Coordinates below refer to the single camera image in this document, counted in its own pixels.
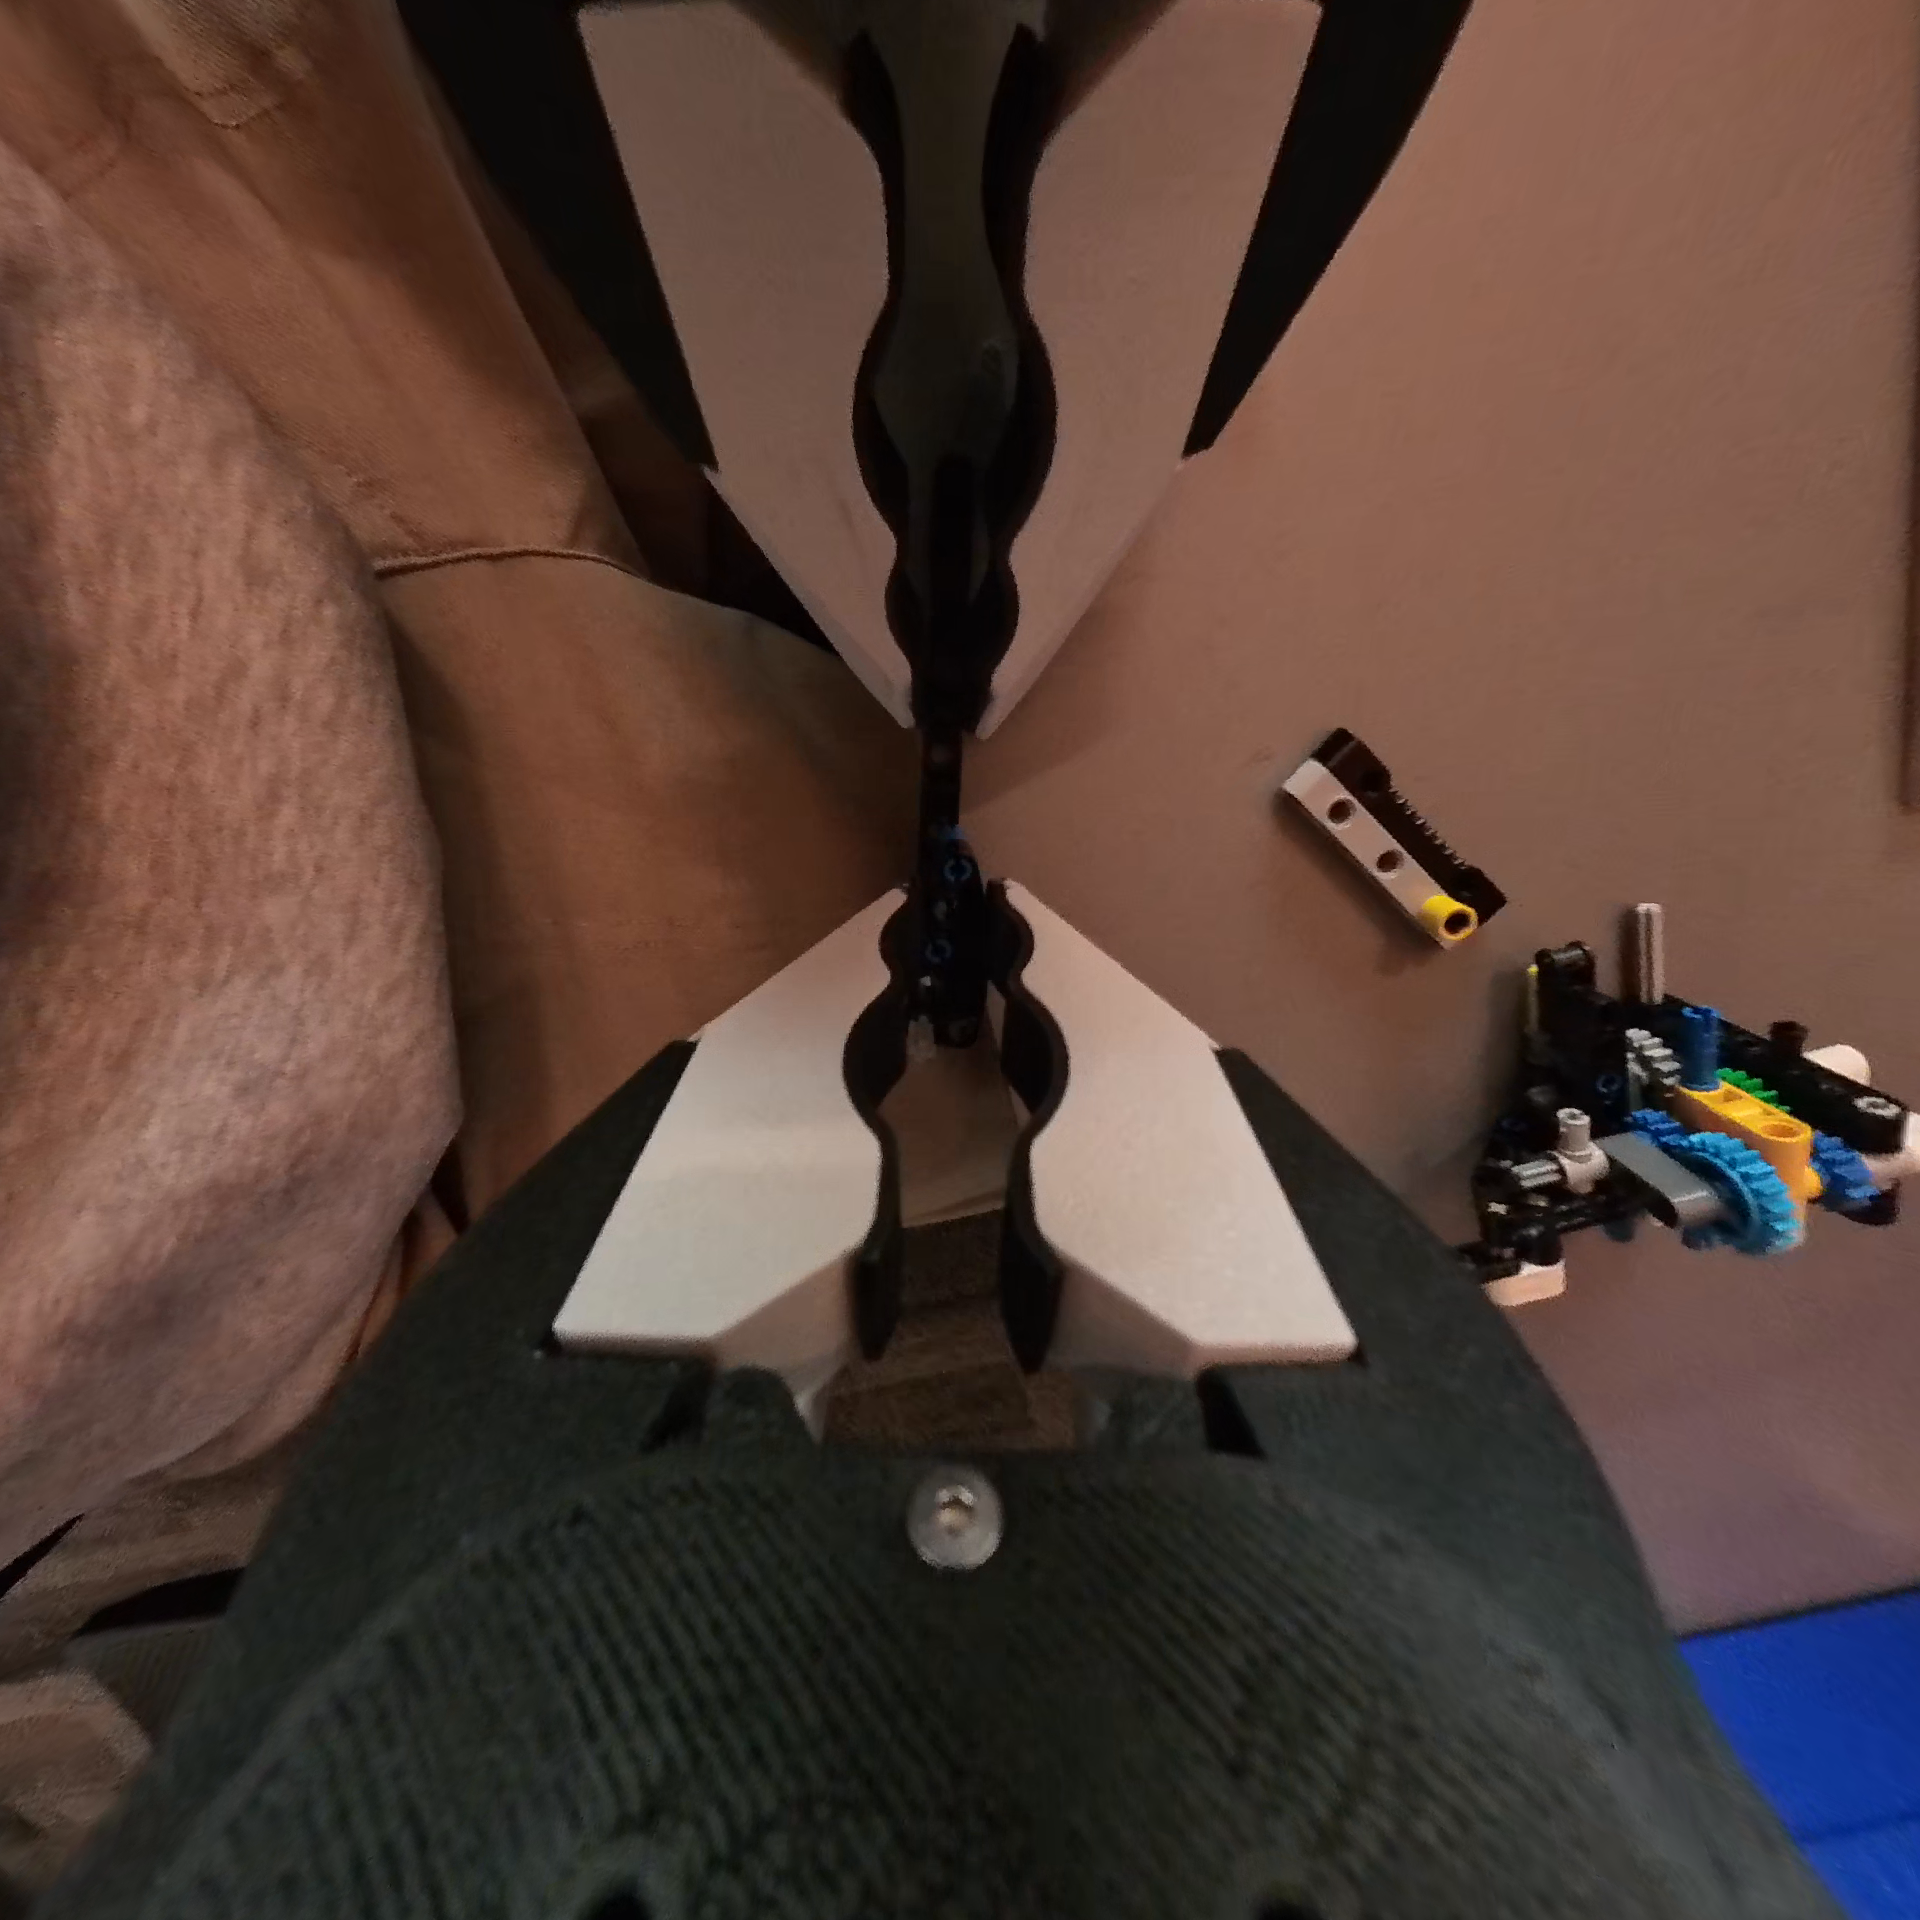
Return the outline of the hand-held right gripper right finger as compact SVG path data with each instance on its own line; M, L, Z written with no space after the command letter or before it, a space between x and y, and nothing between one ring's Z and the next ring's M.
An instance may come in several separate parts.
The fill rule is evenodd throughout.
M1191 1383L1354 1358L1210 1039L1018 882L991 887L990 935L1018 1114L998 1227L1018 1364Z

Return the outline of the blue storage bin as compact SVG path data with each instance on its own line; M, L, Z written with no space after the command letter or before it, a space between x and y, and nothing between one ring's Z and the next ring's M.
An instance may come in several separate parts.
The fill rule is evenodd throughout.
M1918 1591L1680 1642L1738 1761L1858 1919L1918 1915Z

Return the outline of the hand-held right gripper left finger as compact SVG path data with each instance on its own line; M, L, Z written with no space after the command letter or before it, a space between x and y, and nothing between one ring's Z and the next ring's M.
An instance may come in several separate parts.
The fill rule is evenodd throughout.
M551 1328L563 1356L777 1376L816 1412L854 1352L849 1266L879 1211L879 1140L845 1081L890 975L895 887L694 1039Z

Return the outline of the white and black lego piece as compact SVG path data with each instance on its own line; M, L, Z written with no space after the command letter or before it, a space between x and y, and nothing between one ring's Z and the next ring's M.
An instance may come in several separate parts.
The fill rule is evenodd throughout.
M1505 911L1503 889L1408 804L1358 734L1321 737L1279 792L1431 945L1465 945Z

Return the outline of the beige trouser legs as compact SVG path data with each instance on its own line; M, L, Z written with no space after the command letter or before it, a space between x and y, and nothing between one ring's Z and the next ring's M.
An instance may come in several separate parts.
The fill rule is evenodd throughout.
M5 151L5 1584L319 1411L459 1118L385 619L273 433Z

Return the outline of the colourful lego gear assembly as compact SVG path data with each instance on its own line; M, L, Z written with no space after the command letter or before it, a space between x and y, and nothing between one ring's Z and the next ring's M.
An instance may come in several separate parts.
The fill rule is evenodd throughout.
M1455 1257L1489 1304L1536 1305L1565 1292L1584 1233L1632 1241L1649 1224L1696 1252L1779 1257L1816 1215L1898 1224L1914 1180L1914 1110L1855 1048L1670 992L1663 911L1637 903L1614 987L1586 945L1526 964L1517 1065L1470 1180L1477 1238Z

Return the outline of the black connector with blue pins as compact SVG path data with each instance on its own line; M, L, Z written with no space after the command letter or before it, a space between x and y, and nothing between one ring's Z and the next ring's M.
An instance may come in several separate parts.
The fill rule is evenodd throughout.
M990 889L960 825L923 839L906 889L917 1018L939 1050L969 1050L987 1016Z

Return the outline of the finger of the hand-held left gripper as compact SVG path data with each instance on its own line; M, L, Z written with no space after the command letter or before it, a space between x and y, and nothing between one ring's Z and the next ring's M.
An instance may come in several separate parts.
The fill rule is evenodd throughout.
M1027 201L1053 447L1009 556L1015 639L976 724L1035 686L1183 465L1321 9L1166 4L1075 86Z
M859 684L910 727L856 466L888 296L879 170L829 83L741 4L589 4L583 46L702 410L719 499Z

